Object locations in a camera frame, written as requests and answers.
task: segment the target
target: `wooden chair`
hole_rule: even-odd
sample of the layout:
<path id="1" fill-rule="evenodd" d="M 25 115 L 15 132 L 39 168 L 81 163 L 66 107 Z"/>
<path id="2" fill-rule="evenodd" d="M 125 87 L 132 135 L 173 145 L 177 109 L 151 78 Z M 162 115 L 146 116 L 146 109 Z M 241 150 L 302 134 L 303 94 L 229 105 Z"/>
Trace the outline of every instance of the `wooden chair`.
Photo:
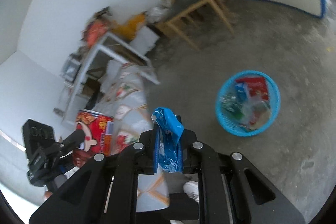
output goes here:
<path id="1" fill-rule="evenodd" d="M 189 14 L 205 4 L 209 4 L 214 9 L 232 35 L 234 35 L 233 27 L 224 14 L 229 14 L 230 12 L 221 0 L 173 0 L 173 4 L 170 7 L 169 12 L 159 24 L 159 29 L 162 29 L 162 24 L 168 26 L 171 30 L 187 41 L 190 46 L 199 50 L 199 47 L 182 30 L 180 30 L 175 23 L 184 17 L 194 26 L 197 26 L 196 22 Z"/>

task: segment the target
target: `clutter pile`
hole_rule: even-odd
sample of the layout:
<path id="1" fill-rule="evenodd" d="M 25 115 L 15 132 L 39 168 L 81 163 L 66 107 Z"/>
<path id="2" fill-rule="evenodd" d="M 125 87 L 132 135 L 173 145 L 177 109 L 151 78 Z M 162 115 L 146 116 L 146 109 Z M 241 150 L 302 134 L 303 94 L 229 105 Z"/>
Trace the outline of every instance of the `clutter pile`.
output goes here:
<path id="1" fill-rule="evenodd" d="M 139 140 L 140 134 L 153 128 L 139 67 L 127 63 L 109 71 L 109 85 L 92 110 L 80 110 L 76 129 L 83 129 L 85 141 L 73 152 L 73 161 L 81 167 L 96 153 L 106 156 L 120 153 Z"/>
<path id="2" fill-rule="evenodd" d="M 234 87 L 220 101 L 223 114 L 228 114 L 246 132 L 262 127 L 271 116 L 264 77 L 236 79 Z"/>
<path id="3" fill-rule="evenodd" d="M 132 41 L 137 32 L 146 25 L 144 13 L 132 16 L 124 24 L 119 24 L 114 18 L 111 7 L 105 7 L 91 17 L 83 31 L 82 41 L 91 48 L 106 32 L 111 31 L 126 41 Z"/>

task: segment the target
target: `metal screw head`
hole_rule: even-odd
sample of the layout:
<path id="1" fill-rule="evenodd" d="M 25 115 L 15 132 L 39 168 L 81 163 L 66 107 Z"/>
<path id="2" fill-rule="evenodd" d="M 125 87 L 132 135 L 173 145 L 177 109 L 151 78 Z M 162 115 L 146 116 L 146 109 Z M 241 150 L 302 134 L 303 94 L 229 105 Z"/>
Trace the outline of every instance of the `metal screw head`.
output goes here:
<path id="1" fill-rule="evenodd" d="M 133 145 L 133 148 L 136 149 L 136 150 L 140 150 L 143 148 L 143 144 L 142 143 L 135 143 Z"/>
<path id="2" fill-rule="evenodd" d="M 95 156 L 93 157 L 95 161 L 101 161 L 104 159 L 104 154 L 99 153 L 99 154 L 95 154 Z"/>
<path id="3" fill-rule="evenodd" d="M 242 155 L 241 153 L 239 153 L 239 152 L 234 152 L 234 153 L 232 154 L 232 158 L 233 158 L 234 160 L 241 160 L 241 159 L 243 158 L 243 155 Z"/>
<path id="4" fill-rule="evenodd" d="M 201 149 L 203 147 L 203 144 L 201 142 L 194 142 L 193 147 L 196 149 Z"/>

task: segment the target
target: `concrete floor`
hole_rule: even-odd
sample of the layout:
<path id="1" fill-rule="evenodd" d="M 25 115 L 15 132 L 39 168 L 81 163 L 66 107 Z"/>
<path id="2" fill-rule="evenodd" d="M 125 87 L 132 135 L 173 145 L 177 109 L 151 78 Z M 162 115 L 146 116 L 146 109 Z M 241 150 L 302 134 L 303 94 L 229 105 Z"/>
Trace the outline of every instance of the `concrete floor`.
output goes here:
<path id="1" fill-rule="evenodd" d="M 269 2 L 226 0 L 236 14 L 234 38 L 204 7 L 205 22 L 187 29 L 201 52 L 175 38 L 163 39 L 149 53 L 161 81 L 148 84 L 150 110 L 169 107 L 216 151 L 243 153 L 307 223 L 336 184 L 335 3 L 320 20 Z M 267 131 L 241 138 L 221 128 L 214 108 L 221 85 L 247 69 L 275 80 L 281 110 Z"/>

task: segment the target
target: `blue plastic bag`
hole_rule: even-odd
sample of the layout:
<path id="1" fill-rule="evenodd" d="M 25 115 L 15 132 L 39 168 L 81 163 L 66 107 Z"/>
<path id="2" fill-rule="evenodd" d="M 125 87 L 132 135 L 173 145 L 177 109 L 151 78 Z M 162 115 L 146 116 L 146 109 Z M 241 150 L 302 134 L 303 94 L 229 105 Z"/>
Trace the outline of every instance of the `blue plastic bag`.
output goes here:
<path id="1" fill-rule="evenodd" d="M 179 140 L 184 130 L 183 125 L 169 108 L 155 109 L 152 118 L 159 125 L 158 163 L 166 172 L 182 172 L 182 148 Z"/>

